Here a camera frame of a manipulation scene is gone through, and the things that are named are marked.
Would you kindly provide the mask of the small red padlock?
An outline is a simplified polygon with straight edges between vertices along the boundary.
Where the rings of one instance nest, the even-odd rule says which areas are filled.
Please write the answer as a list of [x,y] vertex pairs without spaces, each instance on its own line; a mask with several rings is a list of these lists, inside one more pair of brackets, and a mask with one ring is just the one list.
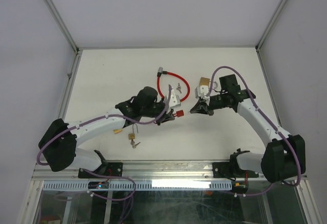
[[176,112],[176,115],[175,115],[176,117],[182,117],[182,116],[184,116],[184,111],[183,110],[178,110],[177,112]]

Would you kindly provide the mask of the large brass padlock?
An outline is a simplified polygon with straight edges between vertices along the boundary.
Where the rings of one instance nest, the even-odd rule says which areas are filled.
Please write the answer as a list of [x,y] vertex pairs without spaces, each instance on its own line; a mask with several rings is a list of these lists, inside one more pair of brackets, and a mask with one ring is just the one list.
[[199,81],[200,86],[208,86],[210,87],[211,84],[213,85],[213,89],[216,89],[218,87],[218,83],[216,81],[212,81],[209,78],[201,77]]

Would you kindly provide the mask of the cable lock keys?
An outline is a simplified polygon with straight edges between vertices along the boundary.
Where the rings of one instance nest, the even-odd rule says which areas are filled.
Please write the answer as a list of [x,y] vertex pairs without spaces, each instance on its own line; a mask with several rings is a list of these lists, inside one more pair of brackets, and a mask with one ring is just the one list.
[[176,90],[179,91],[180,93],[182,93],[180,83],[178,83]]

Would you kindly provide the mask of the small brass padlock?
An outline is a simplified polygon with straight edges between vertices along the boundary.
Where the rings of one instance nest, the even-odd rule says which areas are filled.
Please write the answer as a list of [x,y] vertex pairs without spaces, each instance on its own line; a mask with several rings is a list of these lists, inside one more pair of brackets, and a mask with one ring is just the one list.
[[135,134],[138,133],[138,125],[137,124],[133,124],[132,125],[132,132],[128,134],[128,139],[130,141],[134,141],[135,140]]

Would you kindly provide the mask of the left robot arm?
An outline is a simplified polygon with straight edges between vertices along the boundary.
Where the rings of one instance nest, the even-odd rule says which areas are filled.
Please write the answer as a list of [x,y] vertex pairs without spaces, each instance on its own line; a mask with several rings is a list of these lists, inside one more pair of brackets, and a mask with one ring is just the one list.
[[104,176],[107,163],[103,155],[97,150],[82,149],[80,145],[109,131],[143,125],[142,118],[150,118],[146,124],[173,121],[174,108],[180,105],[174,89],[169,87],[168,94],[161,100],[157,96],[154,88],[146,86],[136,96],[95,118],[74,123],[56,119],[38,144],[37,164],[49,166],[53,172],[75,167],[90,171],[96,177]]

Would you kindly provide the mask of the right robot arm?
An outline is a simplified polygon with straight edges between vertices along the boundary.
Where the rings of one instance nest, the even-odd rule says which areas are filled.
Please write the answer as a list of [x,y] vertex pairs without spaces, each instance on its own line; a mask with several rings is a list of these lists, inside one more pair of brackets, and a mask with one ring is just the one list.
[[221,77],[219,81],[220,91],[210,96],[209,88],[214,83],[208,78],[200,79],[195,89],[198,101],[190,112],[212,116],[215,110],[231,108],[248,122],[265,146],[262,154],[237,149],[228,163],[214,167],[219,175],[235,180],[249,172],[257,172],[270,183],[301,177],[306,171],[304,139],[272,122],[256,103],[254,93],[241,89],[234,74]]

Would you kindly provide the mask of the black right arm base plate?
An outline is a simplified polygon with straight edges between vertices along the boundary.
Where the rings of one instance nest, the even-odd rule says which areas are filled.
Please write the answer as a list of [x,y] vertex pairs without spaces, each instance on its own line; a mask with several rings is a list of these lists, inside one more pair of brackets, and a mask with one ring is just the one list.
[[238,165],[231,162],[213,162],[212,163],[214,178],[227,178],[235,181],[237,178],[258,178],[259,174],[251,170],[242,170]]

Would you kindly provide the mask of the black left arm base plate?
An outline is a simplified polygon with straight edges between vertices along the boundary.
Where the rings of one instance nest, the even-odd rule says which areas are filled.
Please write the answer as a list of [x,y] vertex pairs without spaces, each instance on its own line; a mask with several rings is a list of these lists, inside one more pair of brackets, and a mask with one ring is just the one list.
[[91,173],[85,169],[79,169],[78,178],[108,178],[109,176],[122,176],[122,173],[123,163],[105,162]]

